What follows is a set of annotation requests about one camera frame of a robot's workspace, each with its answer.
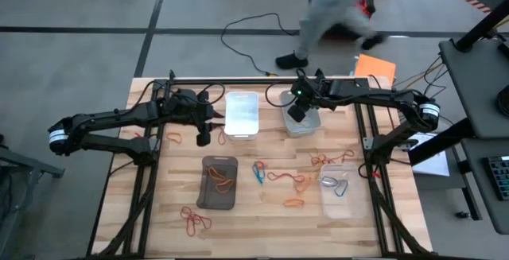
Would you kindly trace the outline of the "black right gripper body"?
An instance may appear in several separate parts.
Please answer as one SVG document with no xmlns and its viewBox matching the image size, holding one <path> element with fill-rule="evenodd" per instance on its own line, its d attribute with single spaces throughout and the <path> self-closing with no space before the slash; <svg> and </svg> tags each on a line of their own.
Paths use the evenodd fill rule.
<svg viewBox="0 0 509 260">
<path fill-rule="evenodd" d="M 323 75 L 316 76 L 315 79 L 299 76 L 293 82 L 290 92 L 296 99 L 287 113 L 294 121 L 301 122 L 310 108 L 330 108 L 330 102 L 322 96 L 324 80 L 325 76 Z"/>
</svg>

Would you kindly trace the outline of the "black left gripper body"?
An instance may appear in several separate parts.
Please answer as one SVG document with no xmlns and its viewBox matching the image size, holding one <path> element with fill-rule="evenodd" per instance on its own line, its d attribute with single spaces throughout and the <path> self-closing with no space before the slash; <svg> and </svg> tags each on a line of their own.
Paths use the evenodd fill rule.
<svg viewBox="0 0 509 260">
<path fill-rule="evenodd" d="M 215 124 L 210 122 L 214 115 L 213 106 L 201 102 L 193 90 L 178 89 L 169 97 L 169 122 L 195 126 L 198 130 L 196 144 L 204 147 L 211 142 L 210 132 Z"/>
</svg>

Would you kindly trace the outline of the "frosted white plastic basket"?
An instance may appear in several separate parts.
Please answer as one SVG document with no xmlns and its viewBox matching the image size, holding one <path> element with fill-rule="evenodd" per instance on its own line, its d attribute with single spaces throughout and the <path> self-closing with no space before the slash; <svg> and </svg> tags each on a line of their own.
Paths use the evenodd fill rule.
<svg viewBox="0 0 509 260">
<path fill-rule="evenodd" d="M 321 118 L 317 109 L 310 109 L 307 111 L 301 122 L 294 121 L 288 114 L 288 110 L 289 107 L 282 108 L 282 116 L 289 137 L 299 138 L 311 135 L 321 127 Z"/>
</svg>

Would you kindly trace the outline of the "smoky grey translucent basket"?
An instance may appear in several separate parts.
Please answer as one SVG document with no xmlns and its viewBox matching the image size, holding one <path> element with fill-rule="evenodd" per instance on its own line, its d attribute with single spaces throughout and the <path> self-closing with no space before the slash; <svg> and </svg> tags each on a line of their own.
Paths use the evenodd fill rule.
<svg viewBox="0 0 509 260">
<path fill-rule="evenodd" d="M 216 182 L 208 174 L 208 167 L 214 167 L 226 179 L 232 179 L 235 184 L 228 193 L 218 193 Z M 200 192 L 196 206 L 202 209 L 231 210 L 235 206 L 236 185 L 238 176 L 238 161 L 234 157 L 206 156 L 202 159 L 202 175 Z"/>
</svg>

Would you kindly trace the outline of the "orange folder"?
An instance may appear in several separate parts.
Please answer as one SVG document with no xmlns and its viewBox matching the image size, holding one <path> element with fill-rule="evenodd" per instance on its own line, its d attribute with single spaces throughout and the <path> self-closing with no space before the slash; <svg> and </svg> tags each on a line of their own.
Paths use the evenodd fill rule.
<svg viewBox="0 0 509 260">
<path fill-rule="evenodd" d="M 354 76 L 385 76 L 392 85 L 395 80 L 396 64 L 373 56 L 360 54 L 356 63 Z"/>
</svg>

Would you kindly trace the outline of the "clear plastic basket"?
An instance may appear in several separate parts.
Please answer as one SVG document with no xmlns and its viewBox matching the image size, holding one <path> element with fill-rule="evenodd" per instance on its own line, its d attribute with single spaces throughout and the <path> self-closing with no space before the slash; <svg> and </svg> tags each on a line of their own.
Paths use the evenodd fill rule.
<svg viewBox="0 0 509 260">
<path fill-rule="evenodd" d="M 321 178 L 334 177 L 337 180 L 348 180 L 348 190 L 343 197 L 334 193 L 334 188 L 324 187 Z M 323 213 L 330 219 L 361 219 L 368 211 L 368 188 L 365 180 L 358 174 L 355 164 L 328 164 L 321 169 L 318 178 L 321 189 Z"/>
</svg>

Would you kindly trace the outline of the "person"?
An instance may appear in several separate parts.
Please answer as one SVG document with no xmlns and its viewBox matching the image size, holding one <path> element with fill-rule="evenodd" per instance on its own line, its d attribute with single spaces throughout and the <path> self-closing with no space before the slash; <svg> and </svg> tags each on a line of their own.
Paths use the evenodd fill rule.
<svg viewBox="0 0 509 260">
<path fill-rule="evenodd" d="M 334 25 L 340 23 L 363 38 L 361 48 L 370 50 L 386 38 L 373 30 L 368 19 L 357 8 L 359 0 L 311 0 L 306 16 L 300 22 L 299 42 L 296 49 L 275 59 L 283 70 L 304 68 L 309 65 L 311 49 Z"/>
</svg>

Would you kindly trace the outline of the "red portable power station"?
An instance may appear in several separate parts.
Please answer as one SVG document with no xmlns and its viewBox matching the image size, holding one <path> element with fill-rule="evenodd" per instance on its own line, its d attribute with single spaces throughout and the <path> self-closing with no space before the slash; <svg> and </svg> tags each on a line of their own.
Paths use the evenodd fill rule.
<svg viewBox="0 0 509 260">
<path fill-rule="evenodd" d="M 372 15 L 375 13 L 375 0 L 359 0 L 357 2 L 357 8 L 360 13 L 368 19 L 371 20 Z M 347 28 L 343 24 L 335 24 L 330 29 L 328 29 L 324 35 L 322 36 L 324 39 L 330 40 L 346 40 L 346 41 L 356 41 L 361 38 L 361 36 Z"/>
</svg>

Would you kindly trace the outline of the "white paper sheet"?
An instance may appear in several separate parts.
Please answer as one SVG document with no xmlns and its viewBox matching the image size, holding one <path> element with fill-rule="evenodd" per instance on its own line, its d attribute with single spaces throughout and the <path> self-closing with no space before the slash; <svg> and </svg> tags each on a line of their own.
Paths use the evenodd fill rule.
<svg viewBox="0 0 509 260">
<path fill-rule="evenodd" d="M 410 140 L 415 140 L 417 142 L 416 145 L 412 145 L 410 147 L 411 150 L 417 148 L 422 143 L 427 142 L 428 140 L 435 137 L 436 134 L 423 134 L 423 133 L 416 133 L 413 135 Z M 440 153 L 437 153 L 433 155 L 431 158 L 416 164 L 413 166 L 413 172 L 414 173 L 420 173 L 420 174 L 427 174 L 427 175 L 434 175 L 434 176 L 440 176 L 440 177 L 449 177 L 449 166 L 446 158 L 445 151 L 442 151 Z"/>
</svg>

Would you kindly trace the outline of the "grey metal stand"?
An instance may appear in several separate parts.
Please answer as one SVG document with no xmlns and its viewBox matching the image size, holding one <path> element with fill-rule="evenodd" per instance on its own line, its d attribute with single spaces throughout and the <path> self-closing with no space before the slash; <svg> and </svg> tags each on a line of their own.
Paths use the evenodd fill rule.
<svg viewBox="0 0 509 260">
<path fill-rule="evenodd" d="M 16 173 L 26 176 L 25 190 L 19 193 L 20 202 L 17 204 L 14 202 Z M 61 178 L 64 169 L 15 153 L 5 144 L 4 135 L 0 134 L 0 260 L 9 257 L 10 243 L 19 226 L 20 215 L 31 203 L 35 186 L 45 174 Z"/>
</svg>

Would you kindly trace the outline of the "grey side desk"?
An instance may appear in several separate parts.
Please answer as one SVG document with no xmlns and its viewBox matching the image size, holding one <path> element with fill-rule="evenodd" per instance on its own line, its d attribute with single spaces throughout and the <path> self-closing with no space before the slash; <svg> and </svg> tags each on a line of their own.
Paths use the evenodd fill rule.
<svg viewBox="0 0 509 260">
<path fill-rule="evenodd" d="M 472 128 L 460 141 L 464 163 L 476 181 L 495 231 L 509 235 L 509 200 L 498 199 L 486 162 L 488 157 L 509 157 L 509 117 L 496 106 L 497 95 L 509 86 L 509 59 L 498 50 L 499 44 L 482 40 L 461 52 L 451 41 L 442 41 L 439 49 Z"/>
</svg>

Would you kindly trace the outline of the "black pole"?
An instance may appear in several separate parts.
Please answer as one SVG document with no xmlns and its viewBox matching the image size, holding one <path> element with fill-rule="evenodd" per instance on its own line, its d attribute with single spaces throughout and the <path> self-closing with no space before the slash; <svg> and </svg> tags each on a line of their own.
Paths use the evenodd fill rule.
<svg viewBox="0 0 509 260">
<path fill-rule="evenodd" d="M 454 42 L 456 49 L 461 52 L 469 51 L 474 43 L 498 25 L 507 15 L 509 15 L 509 0 L 503 0 L 461 39 Z"/>
</svg>

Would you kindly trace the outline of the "black round device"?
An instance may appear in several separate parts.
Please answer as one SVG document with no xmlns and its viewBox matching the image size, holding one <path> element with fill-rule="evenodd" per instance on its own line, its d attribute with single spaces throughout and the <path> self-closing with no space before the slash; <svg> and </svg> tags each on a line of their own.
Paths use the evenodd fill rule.
<svg viewBox="0 0 509 260">
<path fill-rule="evenodd" d="M 509 85 L 499 91 L 495 104 L 499 113 L 509 118 Z"/>
</svg>

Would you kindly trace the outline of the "black keyboard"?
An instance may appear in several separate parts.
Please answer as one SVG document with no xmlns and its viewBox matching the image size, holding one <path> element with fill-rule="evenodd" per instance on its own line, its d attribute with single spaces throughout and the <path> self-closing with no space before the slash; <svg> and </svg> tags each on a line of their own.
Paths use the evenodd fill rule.
<svg viewBox="0 0 509 260">
<path fill-rule="evenodd" d="M 485 157 L 484 168 L 500 201 L 509 201 L 509 156 Z"/>
</svg>

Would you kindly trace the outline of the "black aluminium table frame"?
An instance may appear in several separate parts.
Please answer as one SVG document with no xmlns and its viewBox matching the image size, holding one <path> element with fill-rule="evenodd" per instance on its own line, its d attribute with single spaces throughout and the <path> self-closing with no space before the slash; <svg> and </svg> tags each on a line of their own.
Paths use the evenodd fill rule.
<svg viewBox="0 0 509 260">
<path fill-rule="evenodd" d="M 395 109 L 350 104 L 334 111 L 320 111 L 321 127 L 301 138 L 286 133 L 282 110 L 275 103 L 289 89 L 288 77 L 226 79 L 176 78 L 171 89 L 199 91 L 209 87 L 215 109 L 226 114 L 226 94 L 254 91 L 259 97 L 259 132 L 253 140 L 196 144 L 192 126 L 164 125 L 145 130 L 157 139 L 156 163 L 142 167 L 128 163 L 125 155 L 111 163 L 103 200 L 98 212 L 89 260 L 135 260 L 152 258 L 393 258 L 431 256 L 426 228 L 412 168 L 405 155 L 393 148 L 386 165 L 368 161 L 373 138 L 389 134 L 402 123 Z M 177 132 L 182 143 L 169 142 L 168 132 Z M 361 219 L 330 219 L 323 213 L 320 173 L 310 157 L 338 157 L 355 152 L 344 163 L 355 164 L 368 188 L 368 211 Z M 200 192 L 202 159 L 234 157 L 238 161 L 235 206 L 231 210 L 196 206 Z M 259 171 L 256 161 L 267 164 Z M 284 177 L 271 181 L 268 172 L 312 177 L 313 183 L 297 193 L 296 182 Z M 301 198 L 301 208 L 286 208 L 283 202 Z M 210 229 L 199 226 L 186 234 L 181 209 L 212 220 Z"/>
</svg>

